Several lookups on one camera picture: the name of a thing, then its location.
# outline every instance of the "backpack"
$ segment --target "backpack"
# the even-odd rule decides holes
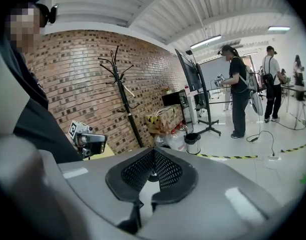
[[[272,57],[269,59],[269,62],[268,62],[268,73],[266,73],[266,71],[265,71],[266,57],[264,59],[264,66],[263,66],[263,69],[264,69],[264,72],[265,72],[265,74],[263,75],[263,80],[264,80],[264,83],[265,83],[265,86],[266,86],[266,98],[267,98],[268,101],[274,100],[274,88],[273,87],[274,87],[274,81],[275,81],[275,78],[276,78],[276,75],[273,78],[272,74],[270,73],[271,59],[272,59]]]
[[[246,68],[246,79],[244,79],[241,75],[239,75],[239,78],[246,84],[247,89],[256,91],[259,89],[258,83],[255,77],[255,73],[251,70],[251,68],[248,65],[245,65]]]

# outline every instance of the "yellow and black tape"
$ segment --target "yellow and black tape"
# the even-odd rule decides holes
[[[249,155],[249,156],[246,155],[246,156],[243,156],[243,157],[242,156],[236,156],[236,157],[235,156],[233,156],[233,157],[230,156],[229,157],[229,156],[224,156],[224,155],[223,156],[222,155],[220,155],[220,156],[217,155],[216,156],[216,155],[210,155],[210,154],[207,154],[207,155],[206,154],[197,154],[197,156],[198,157],[204,157],[204,158],[207,157],[207,158],[223,158],[223,159],[251,159],[251,158],[256,159],[257,158],[256,155],[252,155],[252,156],[251,155]]]
[[[282,150],[281,149],[281,153],[288,153],[288,152],[293,152],[293,151],[297,151],[297,150],[300,150],[301,148],[306,148],[306,144],[305,145],[302,145],[302,146],[299,146],[298,148],[292,148],[292,149],[286,149],[286,150]]]

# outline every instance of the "cardboard box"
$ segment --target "cardboard box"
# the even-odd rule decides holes
[[[183,121],[181,105],[166,106],[144,116],[148,131],[152,134],[170,134]]]

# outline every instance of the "monitor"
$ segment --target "monitor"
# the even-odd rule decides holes
[[[198,76],[198,71],[196,65],[190,62],[185,56],[183,56],[177,49],[176,53],[181,62],[182,68],[184,70],[187,83],[191,92],[202,88],[202,83]]]

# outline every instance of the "coat rack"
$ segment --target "coat rack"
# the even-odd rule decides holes
[[[109,72],[112,74],[112,75],[110,75],[110,77],[113,77],[113,78],[115,79],[115,81],[113,81],[113,82],[107,82],[107,83],[105,83],[105,84],[107,84],[107,85],[113,85],[114,83],[117,82],[118,90],[119,90],[119,92],[120,92],[120,94],[121,94],[121,98],[122,98],[123,105],[124,105],[124,108],[125,108],[125,109],[123,109],[123,110],[122,110],[122,109],[120,109],[120,110],[118,109],[117,112],[120,112],[120,113],[122,113],[122,112],[127,112],[127,117],[128,117],[129,123],[131,124],[131,127],[132,127],[132,129],[133,129],[133,132],[134,132],[134,135],[135,135],[135,137],[136,137],[136,140],[137,140],[139,146],[140,146],[141,148],[143,148],[144,145],[143,145],[143,143],[142,143],[141,137],[139,136],[138,130],[137,130],[136,125],[135,125],[135,122],[134,122],[134,118],[133,118],[132,113],[131,113],[131,111],[130,111],[130,109],[134,109],[134,108],[136,108],[137,106],[139,106],[140,104],[137,103],[137,105],[136,105],[135,107],[131,107],[131,106],[129,105],[128,100],[127,100],[127,96],[126,96],[126,94],[125,94],[125,89],[126,89],[133,97],[135,97],[135,96],[133,95],[133,93],[132,93],[131,91],[129,91],[129,90],[123,85],[123,83],[125,82],[125,81],[123,81],[123,77],[124,77],[124,75],[125,75],[125,72],[126,72],[127,70],[129,70],[131,67],[133,67],[134,65],[131,65],[129,68],[127,68],[126,70],[124,70],[124,71],[122,72],[122,74],[119,76],[118,70],[117,70],[117,65],[116,65],[116,56],[117,56],[118,47],[119,47],[119,45],[118,45],[117,48],[116,48],[115,55],[113,54],[113,51],[111,50],[112,61],[110,61],[110,60],[108,60],[108,59],[105,59],[105,58],[97,58],[97,59],[103,60],[103,61],[107,61],[107,62],[109,62],[109,63],[111,64],[111,66],[112,66],[112,68],[113,68],[113,71],[111,71],[110,69],[108,69],[107,67],[105,67],[103,64],[99,64],[101,67],[103,67],[104,69],[106,69],[107,71],[109,71]]]

